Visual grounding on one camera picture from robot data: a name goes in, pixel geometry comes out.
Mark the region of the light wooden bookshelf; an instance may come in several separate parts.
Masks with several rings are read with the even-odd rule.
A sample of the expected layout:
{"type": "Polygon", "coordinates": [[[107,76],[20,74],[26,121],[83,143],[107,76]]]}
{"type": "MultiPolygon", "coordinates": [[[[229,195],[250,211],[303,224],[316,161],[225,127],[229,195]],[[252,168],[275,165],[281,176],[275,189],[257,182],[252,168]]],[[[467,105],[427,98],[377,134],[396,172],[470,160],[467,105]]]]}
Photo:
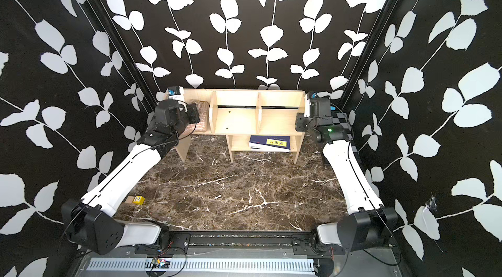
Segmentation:
{"type": "Polygon", "coordinates": [[[305,112],[304,91],[187,89],[181,99],[209,104],[207,115],[201,117],[203,129],[193,135],[225,136],[231,161],[235,152],[252,150],[252,135],[289,137],[294,161],[298,160],[305,134],[296,130],[295,122],[297,114],[305,112]]]}

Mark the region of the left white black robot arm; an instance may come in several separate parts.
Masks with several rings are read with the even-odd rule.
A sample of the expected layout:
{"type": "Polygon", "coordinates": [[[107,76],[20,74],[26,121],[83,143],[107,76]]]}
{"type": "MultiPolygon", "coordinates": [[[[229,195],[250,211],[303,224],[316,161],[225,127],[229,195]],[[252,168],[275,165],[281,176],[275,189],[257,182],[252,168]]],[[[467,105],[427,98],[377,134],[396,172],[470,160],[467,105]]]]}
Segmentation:
{"type": "Polygon", "coordinates": [[[146,173],[184,138],[186,127],[200,121],[195,103],[166,99],[127,158],[80,200],[61,208],[64,236],[89,251],[105,255],[123,246],[164,249],[169,230],[156,222],[121,222],[113,218],[122,201],[146,173]]]}

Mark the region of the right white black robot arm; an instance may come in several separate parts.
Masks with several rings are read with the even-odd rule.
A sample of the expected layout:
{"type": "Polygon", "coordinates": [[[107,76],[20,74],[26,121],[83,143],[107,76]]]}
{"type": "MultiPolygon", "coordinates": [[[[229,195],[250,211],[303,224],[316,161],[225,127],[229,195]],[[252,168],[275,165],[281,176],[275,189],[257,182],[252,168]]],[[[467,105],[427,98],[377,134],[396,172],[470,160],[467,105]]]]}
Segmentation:
{"type": "Polygon", "coordinates": [[[347,252],[387,245],[396,228],[397,213],[384,206],[364,176],[345,115],[337,112],[328,97],[309,92],[295,128],[309,133],[317,143],[323,163],[333,169],[345,198],[348,215],[339,222],[317,226],[318,241],[336,244],[347,252]]]}

